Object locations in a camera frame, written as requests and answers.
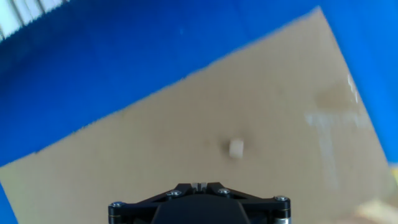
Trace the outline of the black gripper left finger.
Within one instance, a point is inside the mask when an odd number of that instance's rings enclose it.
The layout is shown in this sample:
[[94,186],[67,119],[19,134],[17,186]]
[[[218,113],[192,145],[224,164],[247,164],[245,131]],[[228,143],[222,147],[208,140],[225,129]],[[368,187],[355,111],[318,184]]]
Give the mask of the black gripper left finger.
[[138,203],[113,202],[108,205],[108,223],[132,223],[137,217],[152,218],[157,209],[174,199],[189,196],[198,192],[198,184],[178,184],[174,189],[145,199]]

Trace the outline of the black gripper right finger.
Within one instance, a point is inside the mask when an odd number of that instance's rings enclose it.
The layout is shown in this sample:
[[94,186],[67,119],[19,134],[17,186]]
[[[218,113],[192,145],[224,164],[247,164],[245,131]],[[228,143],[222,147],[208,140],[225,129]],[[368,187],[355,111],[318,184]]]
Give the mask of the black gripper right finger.
[[219,182],[199,183],[198,193],[225,197],[238,202],[241,207],[239,214],[245,214],[249,223],[291,224],[291,204],[286,196],[260,198],[227,188]]

